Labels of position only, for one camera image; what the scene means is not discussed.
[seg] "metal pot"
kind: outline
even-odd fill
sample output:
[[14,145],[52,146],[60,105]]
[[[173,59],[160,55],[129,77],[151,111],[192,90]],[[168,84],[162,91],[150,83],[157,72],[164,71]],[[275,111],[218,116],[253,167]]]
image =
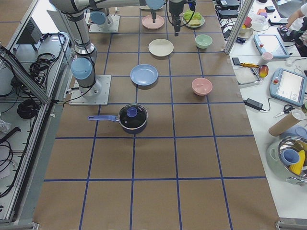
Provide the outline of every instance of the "metal pot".
[[114,121],[119,122],[122,128],[129,134],[141,133],[147,124],[147,110],[140,104],[132,103],[123,107],[118,116],[96,115],[89,116],[90,121]]
[[294,149],[299,152],[304,150],[307,153],[307,140],[301,137],[289,136],[281,141],[272,143],[267,151],[267,161],[272,171],[283,181],[291,184],[304,186],[307,184],[307,171],[303,170],[299,175],[291,172],[289,166],[281,161],[281,153],[285,149]]

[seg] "green bowl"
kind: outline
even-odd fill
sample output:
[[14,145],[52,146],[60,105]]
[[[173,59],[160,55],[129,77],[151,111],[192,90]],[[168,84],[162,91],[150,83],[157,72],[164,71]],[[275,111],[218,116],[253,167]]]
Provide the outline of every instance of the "green bowl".
[[206,49],[212,44],[212,38],[206,34],[200,34],[196,36],[195,42],[199,49]]

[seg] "pink plate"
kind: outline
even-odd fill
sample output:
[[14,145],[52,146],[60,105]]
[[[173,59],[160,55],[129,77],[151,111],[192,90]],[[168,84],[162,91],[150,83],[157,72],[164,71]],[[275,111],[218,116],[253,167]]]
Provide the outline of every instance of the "pink plate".
[[149,30],[157,30],[164,25],[164,19],[157,15],[157,19],[155,20],[155,23],[153,23],[152,16],[150,14],[146,17],[143,17],[142,25]]
[[211,81],[205,78],[196,78],[192,82],[192,89],[194,93],[199,96],[205,96],[211,92],[213,86]]

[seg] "blue tablet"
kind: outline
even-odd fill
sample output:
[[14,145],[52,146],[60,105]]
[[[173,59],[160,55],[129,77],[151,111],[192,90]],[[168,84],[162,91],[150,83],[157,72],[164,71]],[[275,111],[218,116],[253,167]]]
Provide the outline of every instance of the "blue tablet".
[[273,58],[290,57],[283,42],[276,34],[255,34],[254,42],[260,54],[270,52],[273,54]]
[[270,83],[270,93],[272,97],[285,102],[303,105],[307,77],[278,68],[273,75]]

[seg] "pot handle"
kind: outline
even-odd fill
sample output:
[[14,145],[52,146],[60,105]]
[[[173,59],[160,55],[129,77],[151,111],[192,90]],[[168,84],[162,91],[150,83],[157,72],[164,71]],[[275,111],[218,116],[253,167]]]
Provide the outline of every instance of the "pot handle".
[[115,115],[96,115],[96,116],[88,116],[89,121],[118,121],[118,116]]
[[290,181],[291,180],[294,180],[294,181],[297,181],[296,184],[300,185],[300,186],[304,186],[305,184],[307,184],[307,181],[306,180],[302,180],[302,179],[298,179],[296,177],[288,177],[287,179],[287,182],[291,183]]
[[270,157],[274,160],[274,161],[277,161],[276,159],[276,149],[270,149],[269,151],[269,154],[270,154]]

